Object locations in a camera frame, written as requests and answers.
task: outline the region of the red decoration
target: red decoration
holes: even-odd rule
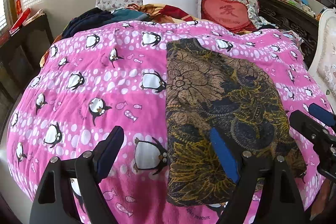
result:
[[[236,0],[202,0],[202,19],[239,32],[251,23],[247,7]]]

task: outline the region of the fish print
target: fish print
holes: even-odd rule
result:
[[[138,117],[135,117],[135,116],[132,114],[132,112],[130,112],[129,110],[126,110],[126,111],[125,111],[125,116],[126,116],[127,118],[132,119],[133,122],[135,122],[135,121],[137,120],[137,118],[138,118]]]
[[[122,206],[120,203],[116,203],[115,205],[116,205],[116,207],[117,207],[117,209],[118,209],[119,211],[121,211],[122,213],[127,214],[128,217],[131,217],[131,216],[133,215],[132,212],[129,212],[129,211],[128,211],[124,206]]]
[[[106,191],[106,192],[103,193],[103,197],[105,198],[105,200],[112,200],[114,196],[117,196],[114,189],[112,189],[111,191]]]
[[[138,105],[138,104],[133,105],[133,107],[134,107],[135,109],[142,109],[142,105]]]
[[[126,102],[126,101],[123,102],[123,103],[119,103],[119,104],[117,104],[117,105],[115,106],[115,108],[116,108],[117,110],[121,110],[121,109],[123,109],[125,106],[127,106],[127,102]]]

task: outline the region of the window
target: window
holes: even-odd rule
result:
[[[0,0],[0,32],[7,26],[6,14],[5,14],[5,3],[4,0]]]

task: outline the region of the floral cloth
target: floral cloth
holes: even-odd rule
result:
[[[235,183],[211,147],[213,127],[257,157],[283,155],[296,177],[306,170],[279,94],[263,70],[204,49],[195,38],[169,43],[167,49],[169,202],[229,201]]]

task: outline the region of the wooden table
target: wooden table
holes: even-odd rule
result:
[[[8,40],[0,46],[0,61],[2,62],[3,67],[7,71],[9,77],[13,80],[13,82],[19,88],[20,91],[23,91],[24,88],[26,87],[26,85],[22,85],[20,83],[20,81],[14,75],[9,63],[13,59],[13,54],[14,54],[15,50],[18,47],[21,46],[24,54],[27,57],[28,62],[32,66],[32,68],[34,70],[39,69],[39,67],[34,65],[33,58],[30,55],[29,50],[28,50],[27,45],[26,45],[26,39],[27,39],[28,35],[31,32],[33,32],[34,30],[45,31],[46,34],[47,34],[48,40],[50,42],[50,45],[52,45],[52,43],[54,41],[54,38],[53,38],[53,35],[51,33],[51,30],[50,30],[47,15],[45,14],[45,15],[42,15],[42,16],[36,18],[35,20],[30,22],[26,26],[22,26],[21,29],[19,29],[15,34],[10,36],[8,38]],[[0,83],[0,90],[2,90],[2,92],[7,97],[8,100],[10,100],[13,103],[15,102],[16,98],[13,98],[13,97],[10,96],[10,94],[4,88],[2,83]]]
[[[280,29],[293,30],[305,41],[301,44],[304,61],[309,68],[316,52],[319,22],[293,5],[282,0],[258,0],[259,16]]]

